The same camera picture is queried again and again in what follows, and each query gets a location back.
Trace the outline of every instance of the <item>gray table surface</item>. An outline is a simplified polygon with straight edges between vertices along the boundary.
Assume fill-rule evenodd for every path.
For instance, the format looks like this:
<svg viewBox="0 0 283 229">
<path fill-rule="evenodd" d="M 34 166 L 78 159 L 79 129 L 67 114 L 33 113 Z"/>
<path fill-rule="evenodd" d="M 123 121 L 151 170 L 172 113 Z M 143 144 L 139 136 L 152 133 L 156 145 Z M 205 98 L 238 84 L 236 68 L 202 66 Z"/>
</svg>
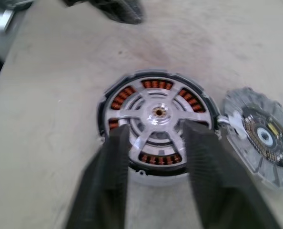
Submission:
<svg viewBox="0 0 283 229">
<path fill-rule="evenodd" d="M 283 104 L 283 1 L 142 2 L 138 26 L 86 3 L 41 0 L 27 12 L 0 75 L 0 229 L 62 228 L 99 146 L 97 101 L 124 73 L 166 68 L 218 104 L 243 86 Z M 283 194 L 261 190 L 283 226 Z M 130 183 L 127 228 L 201 228 L 188 183 Z"/>
</svg>

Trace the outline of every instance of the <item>rotor disc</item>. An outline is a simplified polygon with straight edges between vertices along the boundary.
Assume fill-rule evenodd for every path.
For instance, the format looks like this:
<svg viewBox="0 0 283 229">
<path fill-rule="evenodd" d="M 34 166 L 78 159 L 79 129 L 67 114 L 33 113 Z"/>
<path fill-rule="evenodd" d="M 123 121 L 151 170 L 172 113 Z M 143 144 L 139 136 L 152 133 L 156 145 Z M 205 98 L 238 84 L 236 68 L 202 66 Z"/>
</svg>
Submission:
<svg viewBox="0 0 283 229">
<path fill-rule="evenodd" d="M 249 170 L 266 184 L 283 190 L 283 109 L 251 88 L 227 93 L 223 113 L 238 111 L 248 137 L 240 139 L 228 127 L 228 140 Z"/>
<path fill-rule="evenodd" d="M 101 136 L 130 127 L 130 167 L 142 183 L 186 175 L 183 120 L 214 129 L 219 114 L 212 99 L 191 80 L 166 71 L 139 71 L 109 89 L 98 109 Z"/>
</svg>

